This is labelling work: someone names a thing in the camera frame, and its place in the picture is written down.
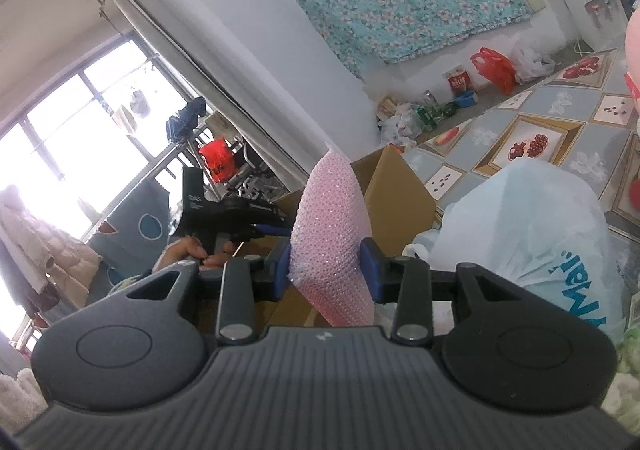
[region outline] bubble wrap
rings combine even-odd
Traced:
[[[358,180],[348,160],[329,151],[300,200],[289,278],[332,326],[373,323],[373,301],[358,263],[364,237],[371,237],[371,225]]]

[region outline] wall switch plate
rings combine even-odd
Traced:
[[[527,0],[527,4],[533,13],[537,13],[546,8],[545,0]]]

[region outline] blue container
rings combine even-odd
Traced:
[[[460,96],[453,98],[458,107],[471,107],[478,103],[478,96],[475,91],[467,91]]]

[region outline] human hand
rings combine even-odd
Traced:
[[[200,265],[201,270],[222,268],[231,258],[235,249],[236,247],[233,243],[226,242],[223,248],[223,253],[208,255],[196,237],[186,236],[171,243],[164,249],[162,255],[160,255],[158,261],[154,265],[153,271],[156,272],[162,270],[162,268],[166,268],[169,265],[177,263],[188,256],[202,261],[202,264]]]

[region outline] red plastic bag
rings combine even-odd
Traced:
[[[216,183],[226,183],[236,173],[234,153],[226,144],[225,138],[218,138],[203,145],[198,151],[207,162],[211,179]]]
[[[513,62],[502,53],[489,48],[480,48],[480,51],[471,57],[479,74],[490,80],[506,95],[513,93],[516,87],[516,69]]]

